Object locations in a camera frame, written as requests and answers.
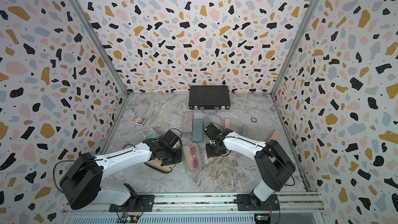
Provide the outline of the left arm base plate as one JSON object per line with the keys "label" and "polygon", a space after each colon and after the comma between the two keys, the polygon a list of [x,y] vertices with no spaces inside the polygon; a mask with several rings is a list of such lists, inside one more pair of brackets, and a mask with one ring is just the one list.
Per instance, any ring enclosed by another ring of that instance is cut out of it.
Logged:
{"label": "left arm base plate", "polygon": [[109,212],[151,212],[154,204],[155,195],[131,196],[124,204],[111,204]]}

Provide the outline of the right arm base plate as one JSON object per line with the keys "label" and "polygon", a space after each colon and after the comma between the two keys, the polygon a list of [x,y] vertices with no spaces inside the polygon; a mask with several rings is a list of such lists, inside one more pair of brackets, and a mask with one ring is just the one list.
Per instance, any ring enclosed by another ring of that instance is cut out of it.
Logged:
{"label": "right arm base plate", "polygon": [[239,211],[278,211],[280,210],[279,199],[272,194],[267,200],[261,201],[253,193],[238,194],[236,200]]}

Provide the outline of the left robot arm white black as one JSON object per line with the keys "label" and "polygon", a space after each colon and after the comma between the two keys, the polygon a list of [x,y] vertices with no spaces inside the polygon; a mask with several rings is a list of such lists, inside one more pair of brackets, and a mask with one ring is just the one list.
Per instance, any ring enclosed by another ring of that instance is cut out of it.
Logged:
{"label": "left robot arm white black", "polygon": [[74,161],[59,185],[73,210],[91,203],[106,203],[110,204],[111,212],[130,212],[139,205],[139,197],[133,187],[128,183],[112,186],[104,180],[118,171],[154,159],[159,159],[162,166],[180,163],[182,148],[148,139],[131,148],[105,155],[84,153]]}

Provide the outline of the black case beige lining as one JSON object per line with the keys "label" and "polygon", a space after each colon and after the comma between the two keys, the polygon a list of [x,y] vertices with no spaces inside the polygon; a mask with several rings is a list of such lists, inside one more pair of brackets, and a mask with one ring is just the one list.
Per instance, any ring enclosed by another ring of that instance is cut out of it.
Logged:
{"label": "black case beige lining", "polygon": [[171,173],[173,166],[163,166],[162,161],[159,159],[153,159],[144,163],[146,166],[164,174]]}

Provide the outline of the grey case mint lining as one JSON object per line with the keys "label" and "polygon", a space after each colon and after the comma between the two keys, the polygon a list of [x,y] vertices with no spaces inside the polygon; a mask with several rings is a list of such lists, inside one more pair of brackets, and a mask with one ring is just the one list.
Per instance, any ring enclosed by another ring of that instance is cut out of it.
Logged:
{"label": "grey case mint lining", "polygon": [[203,119],[194,119],[192,126],[192,141],[194,143],[203,142]]}

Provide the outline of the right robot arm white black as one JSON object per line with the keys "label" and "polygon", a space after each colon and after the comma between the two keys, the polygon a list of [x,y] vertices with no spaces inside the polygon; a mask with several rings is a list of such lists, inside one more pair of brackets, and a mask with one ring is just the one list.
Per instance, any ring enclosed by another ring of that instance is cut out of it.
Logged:
{"label": "right robot arm white black", "polygon": [[236,196],[239,211],[279,209],[276,192],[293,177],[295,165],[276,140],[251,140],[230,130],[218,129],[210,123],[204,129],[210,143],[206,153],[210,157],[223,156],[228,150],[236,151],[256,162],[261,180],[250,194]]}

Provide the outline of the pink glasses case grey lining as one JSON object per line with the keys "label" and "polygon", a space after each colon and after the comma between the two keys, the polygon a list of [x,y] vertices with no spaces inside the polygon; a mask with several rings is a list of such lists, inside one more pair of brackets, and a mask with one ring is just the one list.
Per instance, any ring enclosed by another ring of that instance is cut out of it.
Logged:
{"label": "pink glasses case grey lining", "polygon": [[229,129],[229,128],[230,128],[230,119],[229,119],[229,118],[226,118],[226,119],[225,119],[225,121],[224,121],[224,127],[225,127],[226,129]]}

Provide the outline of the mint green glasses case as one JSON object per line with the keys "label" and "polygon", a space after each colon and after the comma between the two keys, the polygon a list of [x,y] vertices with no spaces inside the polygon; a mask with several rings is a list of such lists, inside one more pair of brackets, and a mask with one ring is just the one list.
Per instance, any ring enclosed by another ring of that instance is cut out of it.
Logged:
{"label": "mint green glasses case", "polygon": [[158,140],[160,137],[155,135],[154,133],[150,134],[149,136],[146,137],[146,140],[149,139],[154,139],[154,140]]}

